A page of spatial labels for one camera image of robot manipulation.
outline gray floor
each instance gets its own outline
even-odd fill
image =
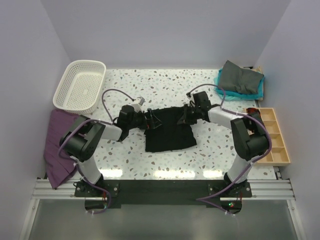
[[[236,218],[205,206],[125,205],[91,216],[82,200],[42,200],[30,240],[296,240],[286,201],[245,201]]]

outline speckled white tabletop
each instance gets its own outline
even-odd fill
[[[210,69],[113,69],[107,70],[104,90],[116,88],[131,97],[145,98],[143,109],[182,107],[188,102],[186,93],[192,88],[214,83],[218,70]],[[201,87],[212,104],[221,99],[212,87]],[[121,107],[131,101],[119,92],[110,91],[105,103],[113,118]],[[225,101],[224,107],[233,111],[255,107],[252,101]],[[109,121],[102,102],[88,117]],[[197,145],[179,151],[145,152],[143,130],[132,129],[123,142],[101,140],[94,153],[96,164],[105,178],[109,179],[222,179],[231,167],[236,151],[229,129],[215,123],[198,120],[192,125]],[[251,180],[276,179],[272,166],[253,166],[248,178]]]

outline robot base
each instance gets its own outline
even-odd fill
[[[197,198],[212,195],[225,188],[225,180],[99,180],[99,187],[106,189],[112,197],[111,209],[122,205],[203,205]],[[84,181],[75,183],[75,197],[101,198],[102,192],[89,186]],[[237,184],[230,191],[219,197],[209,199],[228,211],[241,210],[240,201],[221,201],[220,198],[251,198],[252,192],[248,182]],[[86,200],[86,209],[103,206],[99,200]]]

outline black cloth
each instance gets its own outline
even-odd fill
[[[152,112],[162,122],[162,125],[156,129],[144,131],[146,152],[181,150],[197,145],[191,126],[177,125],[183,114],[182,107],[156,109]]]

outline wooden compartment box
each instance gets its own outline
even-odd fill
[[[260,159],[256,164],[264,166],[286,166],[290,164],[291,162],[274,109],[266,107],[257,107],[257,109],[259,109],[265,128],[270,134],[272,149],[266,157]]]

